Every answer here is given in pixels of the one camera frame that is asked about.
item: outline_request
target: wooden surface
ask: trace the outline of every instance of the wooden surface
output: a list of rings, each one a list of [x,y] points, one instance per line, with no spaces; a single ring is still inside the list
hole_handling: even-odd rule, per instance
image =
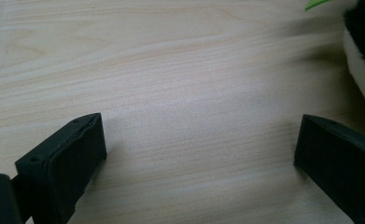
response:
[[[351,1],[305,3],[0,1],[0,173],[101,112],[108,159],[71,224],[352,223],[292,165],[304,113],[365,133]]]

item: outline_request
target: wooden table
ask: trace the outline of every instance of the wooden table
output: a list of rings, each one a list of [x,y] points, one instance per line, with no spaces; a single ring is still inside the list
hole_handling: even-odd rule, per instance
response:
[[[71,224],[352,223],[292,165],[302,114],[365,133],[351,1],[305,3],[0,1],[0,173],[101,112],[108,159]]]

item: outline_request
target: green leaf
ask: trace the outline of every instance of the green leaf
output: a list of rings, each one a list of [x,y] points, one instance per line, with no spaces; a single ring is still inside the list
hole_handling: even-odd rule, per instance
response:
[[[307,11],[307,10],[313,8],[313,7],[319,6],[322,3],[326,3],[328,1],[329,0],[310,0],[310,2],[308,2],[307,5],[306,5],[305,10]]]

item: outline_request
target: white fuzzy object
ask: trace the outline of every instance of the white fuzzy object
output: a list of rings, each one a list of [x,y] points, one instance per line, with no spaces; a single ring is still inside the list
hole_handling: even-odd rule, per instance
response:
[[[344,30],[344,51],[350,73],[365,97],[365,61],[348,30]]]

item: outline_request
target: wood grain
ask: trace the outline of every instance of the wood grain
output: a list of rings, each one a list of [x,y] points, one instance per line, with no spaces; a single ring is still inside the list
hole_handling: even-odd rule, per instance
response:
[[[293,165],[302,114],[365,133],[333,1],[0,1],[0,173],[102,112],[70,223],[352,223]]]

